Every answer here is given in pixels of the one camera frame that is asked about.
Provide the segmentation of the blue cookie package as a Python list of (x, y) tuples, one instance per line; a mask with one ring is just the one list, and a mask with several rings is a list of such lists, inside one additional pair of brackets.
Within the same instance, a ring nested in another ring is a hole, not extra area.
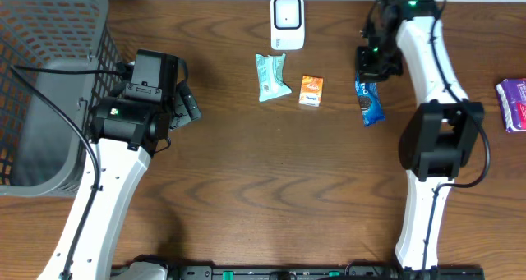
[(358, 76), (355, 80), (358, 105), (362, 113), (364, 126), (371, 126), (385, 119), (376, 83), (362, 83)]

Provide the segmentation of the orange white snack bar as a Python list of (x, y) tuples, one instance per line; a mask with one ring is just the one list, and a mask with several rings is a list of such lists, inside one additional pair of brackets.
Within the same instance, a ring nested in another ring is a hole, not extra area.
[(302, 105), (319, 107), (321, 104), (324, 79), (316, 76), (302, 77), (298, 102)]

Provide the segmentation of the teal wet wipes pack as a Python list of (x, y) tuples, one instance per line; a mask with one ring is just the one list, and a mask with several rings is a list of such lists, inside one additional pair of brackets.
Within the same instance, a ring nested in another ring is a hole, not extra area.
[(264, 56), (256, 54), (256, 69), (259, 82), (259, 102), (291, 94), (291, 88), (284, 82), (283, 69), (286, 54)]

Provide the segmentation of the red purple pad package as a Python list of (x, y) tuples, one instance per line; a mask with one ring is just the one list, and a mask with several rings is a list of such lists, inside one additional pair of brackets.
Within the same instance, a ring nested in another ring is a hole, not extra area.
[(496, 85), (505, 130), (525, 131), (525, 79), (505, 79)]

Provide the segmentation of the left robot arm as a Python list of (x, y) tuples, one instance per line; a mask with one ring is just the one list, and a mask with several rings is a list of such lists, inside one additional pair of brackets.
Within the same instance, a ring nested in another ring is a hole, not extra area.
[(132, 196), (169, 132), (200, 118), (180, 57), (141, 49), (89, 113), (81, 184), (41, 279), (108, 279)]

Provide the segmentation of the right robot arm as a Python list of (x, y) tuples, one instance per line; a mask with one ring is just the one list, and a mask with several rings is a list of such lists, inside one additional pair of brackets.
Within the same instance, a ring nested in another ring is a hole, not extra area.
[(398, 154), (408, 179), (404, 222), (395, 246), (399, 266), (429, 274), (438, 266), (441, 220), (455, 179), (481, 140), (482, 103), (469, 99), (445, 47), (435, 0), (375, 0), (356, 52), (356, 79), (380, 83), (409, 71), (417, 109), (399, 139)]

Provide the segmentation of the white barcode scanner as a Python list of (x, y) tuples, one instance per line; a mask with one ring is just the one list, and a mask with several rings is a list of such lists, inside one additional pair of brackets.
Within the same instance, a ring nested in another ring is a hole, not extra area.
[(299, 50), (306, 37), (304, 0), (270, 0), (270, 45), (274, 50)]

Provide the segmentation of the grey plastic mesh basket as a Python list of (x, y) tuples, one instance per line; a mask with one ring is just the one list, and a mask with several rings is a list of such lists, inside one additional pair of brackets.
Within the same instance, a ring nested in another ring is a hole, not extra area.
[(86, 152), (28, 81), (85, 131), (89, 111), (118, 82), (108, 0), (1, 0), (1, 193), (71, 196)]

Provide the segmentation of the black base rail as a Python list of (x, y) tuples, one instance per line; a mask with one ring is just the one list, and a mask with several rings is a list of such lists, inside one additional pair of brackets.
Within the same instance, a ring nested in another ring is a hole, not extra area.
[(354, 260), (345, 267), (225, 267), (215, 265), (180, 265), (153, 255), (142, 255), (128, 266), (111, 269), (111, 279), (172, 279), (172, 280), (317, 280), (317, 279), (433, 279), (484, 280), (479, 267), (450, 266), (425, 272), (401, 269), (364, 259)]

